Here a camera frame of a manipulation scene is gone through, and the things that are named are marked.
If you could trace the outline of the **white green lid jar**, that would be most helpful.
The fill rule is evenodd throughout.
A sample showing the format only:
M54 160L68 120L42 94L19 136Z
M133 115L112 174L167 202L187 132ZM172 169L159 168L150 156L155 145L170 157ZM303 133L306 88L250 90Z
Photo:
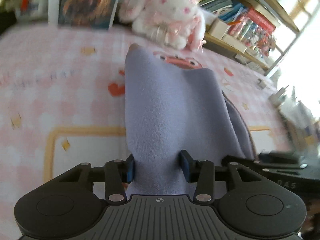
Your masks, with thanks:
M26 11L17 9L15 16L18 22L47 21L48 0L29 0Z

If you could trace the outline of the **white pen holder box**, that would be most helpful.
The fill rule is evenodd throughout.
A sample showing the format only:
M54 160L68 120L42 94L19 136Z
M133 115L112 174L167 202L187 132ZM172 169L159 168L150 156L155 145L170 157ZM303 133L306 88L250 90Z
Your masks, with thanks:
M223 36L227 33L229 25L219 18L215 19L210 28L208 29L208 34L214 38L222 39Z

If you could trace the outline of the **purple and pink sweater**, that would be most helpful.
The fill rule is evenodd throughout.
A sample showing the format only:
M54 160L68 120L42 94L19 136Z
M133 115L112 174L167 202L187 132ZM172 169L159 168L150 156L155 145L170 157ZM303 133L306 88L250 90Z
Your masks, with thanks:
M136 44L125 61L125 127L136 169L128 195L193 195L181 150L215 165L228 155L255 158L248 128L212 70L181 69Z

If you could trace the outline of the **pink checkered table mat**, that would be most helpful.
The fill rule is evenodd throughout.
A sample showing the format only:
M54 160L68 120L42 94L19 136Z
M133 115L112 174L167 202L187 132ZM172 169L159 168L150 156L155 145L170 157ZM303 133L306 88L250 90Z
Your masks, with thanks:
M1 215L25 193L88 161L125 158L125 55L132 43L165 61L212 69L224 93L253 133L258 151L287 151L291 145L268 98L275 88L258 86L261 75L210 50L161 48L119 27L111 31L36 24L1 37Z

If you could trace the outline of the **Harry Potter book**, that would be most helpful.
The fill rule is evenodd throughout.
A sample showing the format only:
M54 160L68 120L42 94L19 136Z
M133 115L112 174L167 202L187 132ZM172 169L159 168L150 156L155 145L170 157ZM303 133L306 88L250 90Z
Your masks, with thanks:
M60 0L59 25L109 29L119 0Z

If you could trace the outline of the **wooden desk shelf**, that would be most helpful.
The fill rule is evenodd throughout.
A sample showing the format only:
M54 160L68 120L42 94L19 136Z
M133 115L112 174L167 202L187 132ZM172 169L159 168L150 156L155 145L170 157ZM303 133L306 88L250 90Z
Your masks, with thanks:
M255 57L253 57L252 55L250 55L248 52L244 51L242 52L241 50L236 49L234 46L226 43L225 41L215 38L212 35L205 33L205 40L207 41L207 44L209 42L216 44L220 47L222 47L223 49L227 49L228 51L234 53L234 54L238 54L243 56L244 58L255 62L256 64L258 64L265 72L268 70L268 66L264 63L262 63L261 61L259 61L258 59L256 59Z

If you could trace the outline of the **white pink plush bunny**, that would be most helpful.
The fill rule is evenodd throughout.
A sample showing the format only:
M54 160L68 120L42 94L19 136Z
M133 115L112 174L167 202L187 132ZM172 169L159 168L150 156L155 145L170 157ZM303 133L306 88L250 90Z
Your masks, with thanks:
M206 43L206 23L199 0L121 0L121 23L162 46L197 51Z

